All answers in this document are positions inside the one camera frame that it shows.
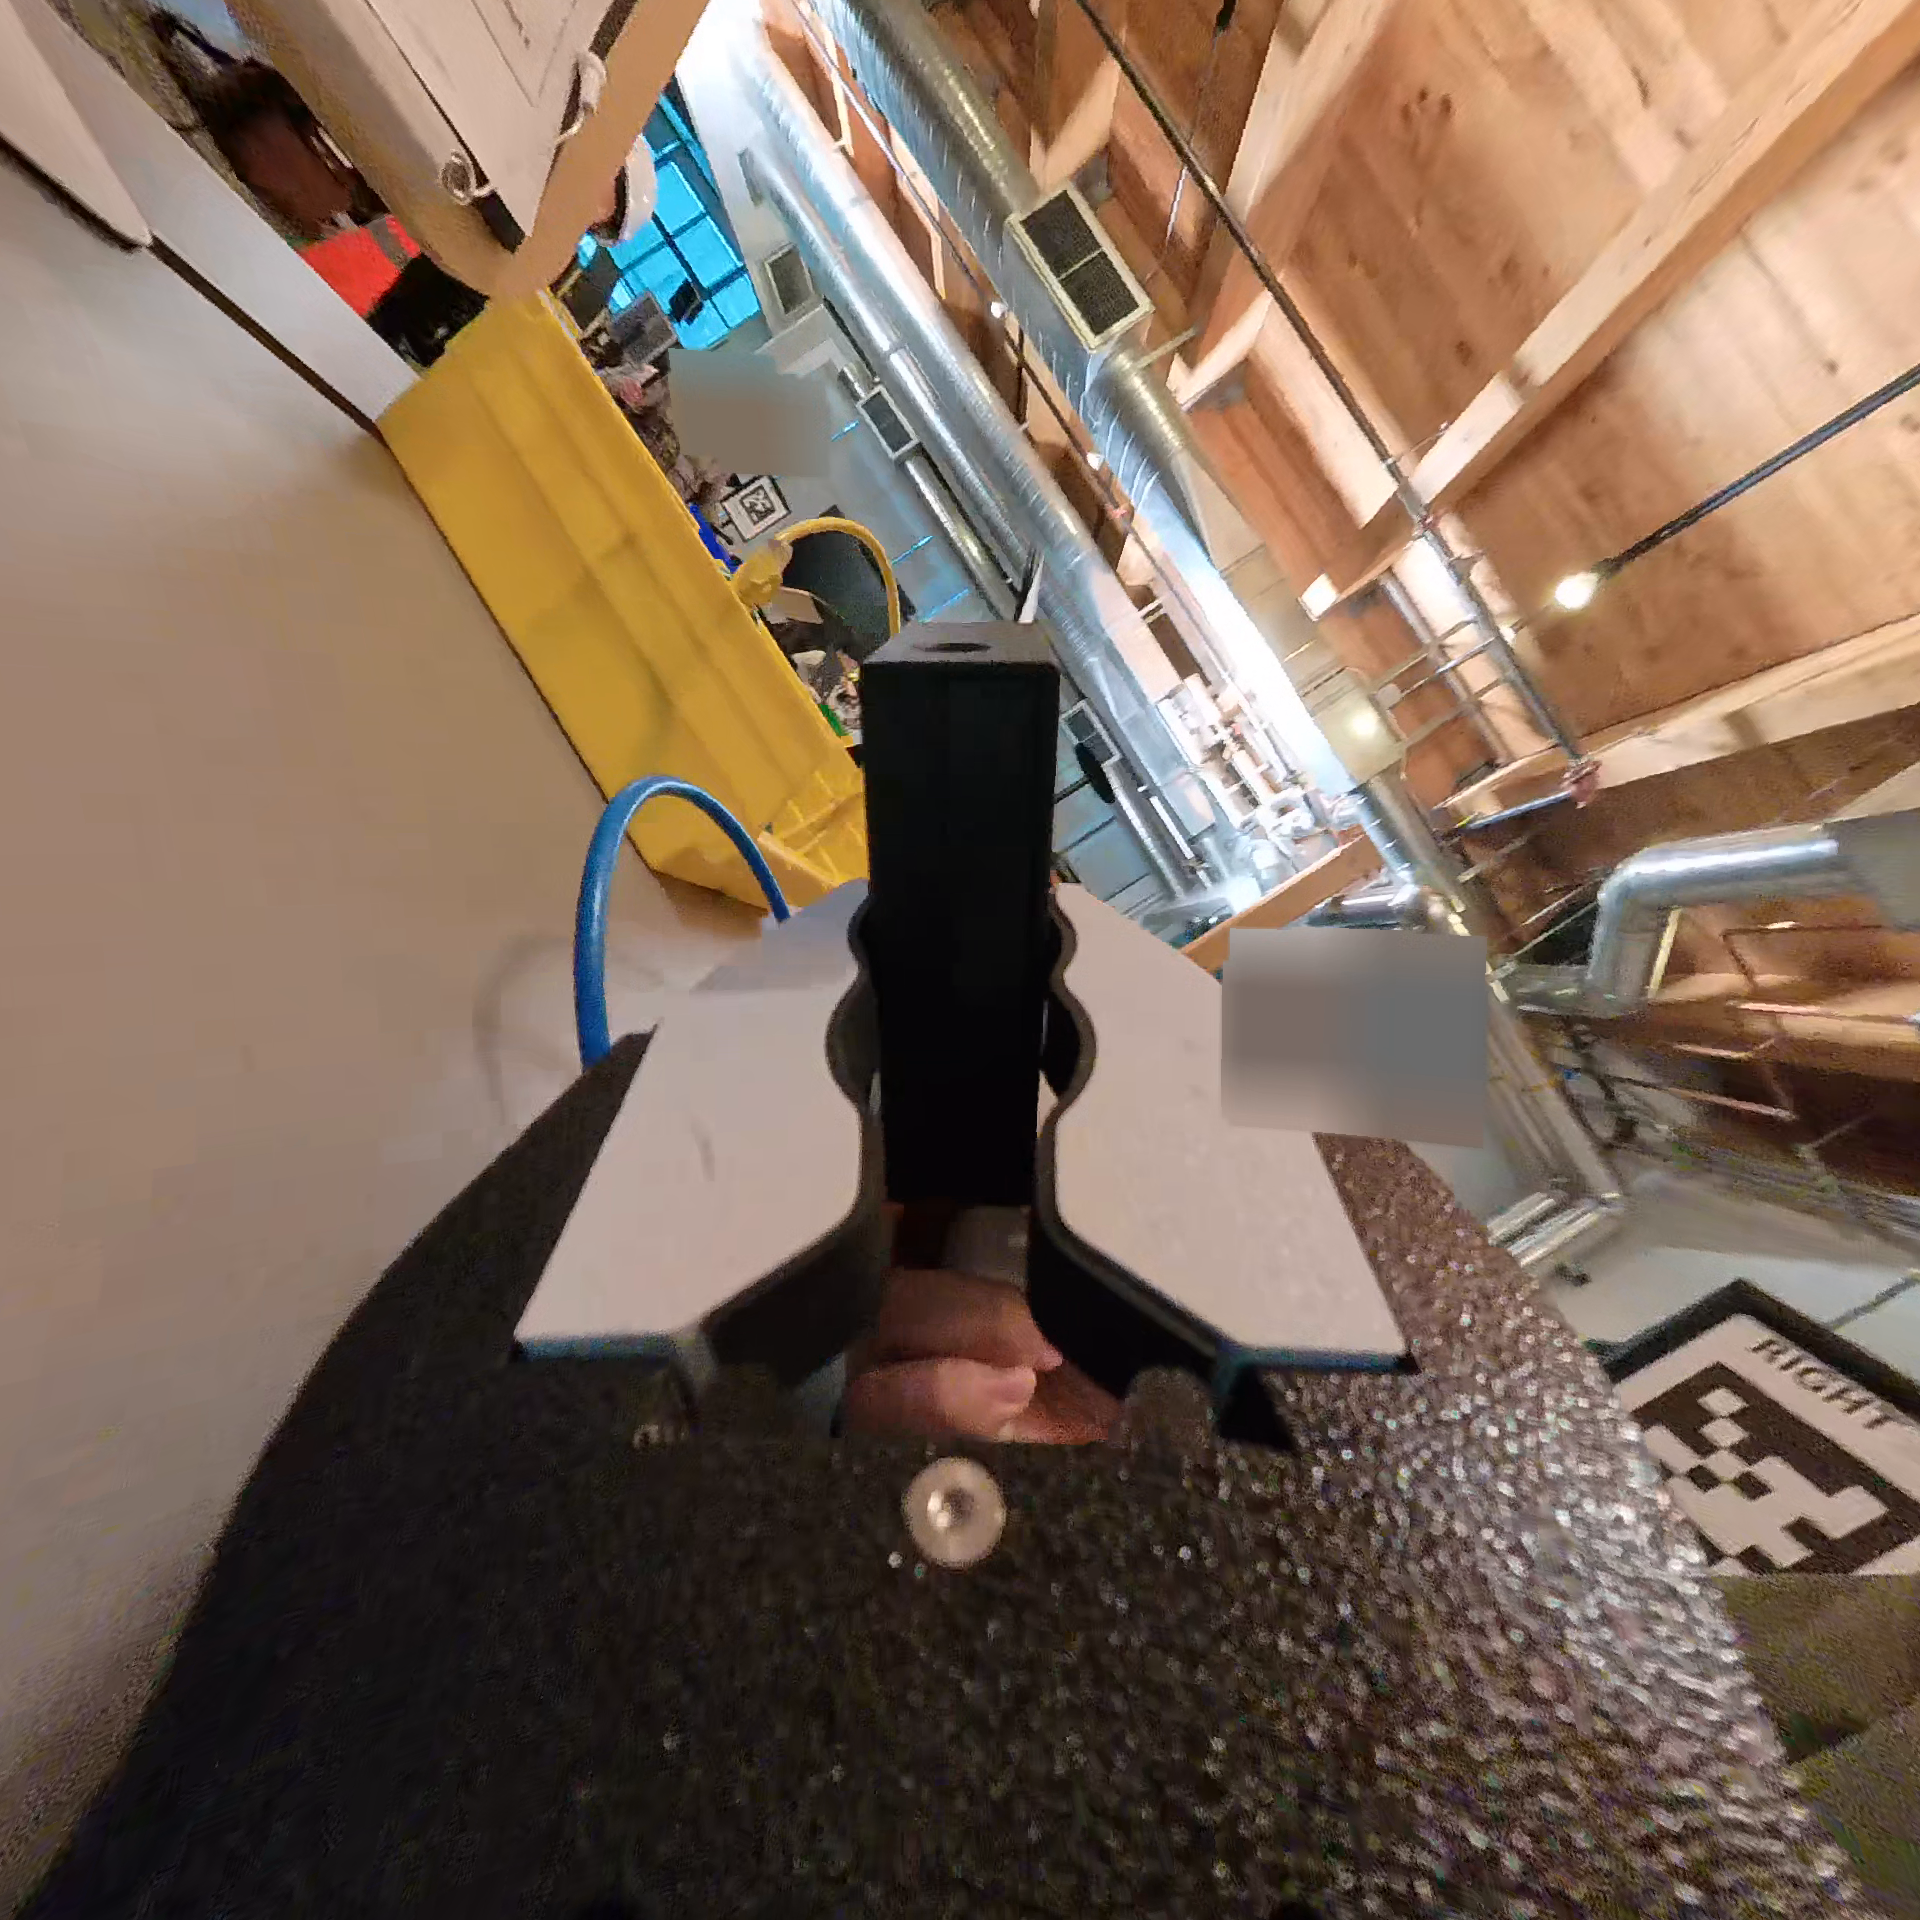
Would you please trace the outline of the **person's right hand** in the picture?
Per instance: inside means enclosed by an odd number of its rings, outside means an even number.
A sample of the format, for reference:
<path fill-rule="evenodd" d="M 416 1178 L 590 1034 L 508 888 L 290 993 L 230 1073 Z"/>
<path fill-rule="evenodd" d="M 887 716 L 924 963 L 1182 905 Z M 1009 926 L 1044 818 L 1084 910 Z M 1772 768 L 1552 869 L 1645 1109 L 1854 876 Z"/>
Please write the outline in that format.
<path fill-rule="evenodd" d="M 1119 1405 L 1039 1330 L 1003 1280 L 894 1271 L 875 1326 L 847 1361 L 841 1428 L 931 1444 L 1090 1447 Z"/>

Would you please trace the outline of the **person's olive clothing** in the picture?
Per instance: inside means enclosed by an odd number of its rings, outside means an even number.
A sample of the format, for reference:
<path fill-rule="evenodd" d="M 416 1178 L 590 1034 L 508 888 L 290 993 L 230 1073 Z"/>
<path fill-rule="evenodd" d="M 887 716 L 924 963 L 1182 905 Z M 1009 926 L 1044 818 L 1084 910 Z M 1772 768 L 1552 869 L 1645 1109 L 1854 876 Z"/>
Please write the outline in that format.
<path fill-rule="evenodd" d="M 1916 1575 L 1718 1575 L 1797 1781 L 1832 1817 L 1916 1837 Z"/>

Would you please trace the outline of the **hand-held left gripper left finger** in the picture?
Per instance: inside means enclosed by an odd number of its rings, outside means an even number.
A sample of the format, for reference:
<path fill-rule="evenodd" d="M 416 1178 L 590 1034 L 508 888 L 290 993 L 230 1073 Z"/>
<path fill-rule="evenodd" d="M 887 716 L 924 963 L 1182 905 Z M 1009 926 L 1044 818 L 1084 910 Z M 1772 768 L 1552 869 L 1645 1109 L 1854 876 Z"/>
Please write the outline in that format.
<path fill-rule="evenodd" d="M 875 1319 L 875 1002 L 865 884 L 774 925 L 648 1034 L 616 1116 L 521 1317 L 527 1358 L 660 1361 L 799 1387 Z"/>

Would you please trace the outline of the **tan poster board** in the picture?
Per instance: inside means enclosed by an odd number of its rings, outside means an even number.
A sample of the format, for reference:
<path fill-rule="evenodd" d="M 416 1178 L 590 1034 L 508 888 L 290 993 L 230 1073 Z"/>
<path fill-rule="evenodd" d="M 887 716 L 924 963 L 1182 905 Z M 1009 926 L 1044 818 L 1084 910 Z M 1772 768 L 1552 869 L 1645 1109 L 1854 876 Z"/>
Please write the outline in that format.
<path fill-rule="evenodd" d="M 230 3 L 407 235 L 485 296 L 657 203 L 644 125 L 708 3 Z"/>

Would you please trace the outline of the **white ventilation grille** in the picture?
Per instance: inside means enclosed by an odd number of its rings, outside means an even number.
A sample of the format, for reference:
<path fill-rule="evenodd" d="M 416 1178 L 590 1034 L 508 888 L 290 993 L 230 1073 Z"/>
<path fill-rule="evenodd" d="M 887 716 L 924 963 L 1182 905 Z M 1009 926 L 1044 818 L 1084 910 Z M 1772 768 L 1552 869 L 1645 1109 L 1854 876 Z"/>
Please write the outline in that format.
<path fill-rule="evenodd" d="M 1152 301 L 1119 259 L 1077 184 L 1063 184 L 1007 224 L 1009 240 L 1090 355 L 1130 344 Z"/>

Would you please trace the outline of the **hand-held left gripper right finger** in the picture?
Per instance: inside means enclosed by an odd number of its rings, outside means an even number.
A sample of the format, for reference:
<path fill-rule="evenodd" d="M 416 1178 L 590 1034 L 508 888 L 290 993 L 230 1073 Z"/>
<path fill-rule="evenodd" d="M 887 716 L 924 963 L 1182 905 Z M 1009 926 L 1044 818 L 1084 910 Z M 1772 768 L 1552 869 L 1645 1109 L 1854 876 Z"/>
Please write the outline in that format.
<path fill-rule="evenodd" d="M 1116 1401 L 1146 1370 L 1234 1405 L 1267 1370 L 1408 1374 L 1382 1280 L 1314 1137 L 1239 1127 L 1220 984 L 1080 884 L 1053 891 L 1030 1301 Z"/>

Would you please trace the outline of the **black network switch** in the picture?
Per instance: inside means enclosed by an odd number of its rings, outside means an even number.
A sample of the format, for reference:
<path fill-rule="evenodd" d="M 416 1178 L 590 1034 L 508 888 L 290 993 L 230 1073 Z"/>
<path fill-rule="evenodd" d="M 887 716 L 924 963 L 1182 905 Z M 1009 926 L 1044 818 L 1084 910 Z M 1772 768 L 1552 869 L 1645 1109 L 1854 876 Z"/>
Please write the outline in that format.
<path fill-rule="evenodd" d="M 880 1122 L 900 1204 L 1034 1184 L 1063 669 L 1033 621 L 915 622 L 860 675 Z"/>

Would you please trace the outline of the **yellow plastic bin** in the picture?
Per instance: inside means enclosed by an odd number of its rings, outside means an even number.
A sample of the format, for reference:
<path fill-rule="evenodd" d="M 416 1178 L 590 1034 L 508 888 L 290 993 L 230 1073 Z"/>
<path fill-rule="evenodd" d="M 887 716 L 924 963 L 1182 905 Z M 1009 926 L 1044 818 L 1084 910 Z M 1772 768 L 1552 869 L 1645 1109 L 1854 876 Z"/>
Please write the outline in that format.
<path fill-rule="evenodd" d="M 379 430 L 603 798 L 698 782 L 794 905 L 869 876 L 849 746 L 547 295 L 491 304 Z"/>

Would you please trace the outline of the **silver box ventilation duct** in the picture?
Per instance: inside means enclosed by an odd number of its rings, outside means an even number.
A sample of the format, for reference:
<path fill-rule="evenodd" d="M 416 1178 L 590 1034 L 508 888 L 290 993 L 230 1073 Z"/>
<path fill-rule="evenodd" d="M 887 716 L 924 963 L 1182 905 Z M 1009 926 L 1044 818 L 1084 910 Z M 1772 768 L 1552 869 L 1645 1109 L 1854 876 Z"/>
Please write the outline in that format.
<path fill-rule="evenodd" d="M 1508 963 L 1508 1005 L 1554 1017 L 1631 1017 L 1653 1002 L 1678 914 L 1700 905 L 1865 897 L 1896 929 L 1916 926 L 1916 811 L 1736 830 L 1655 846 L 1597 891 L 1595 940 L 1577 966 Z"/>

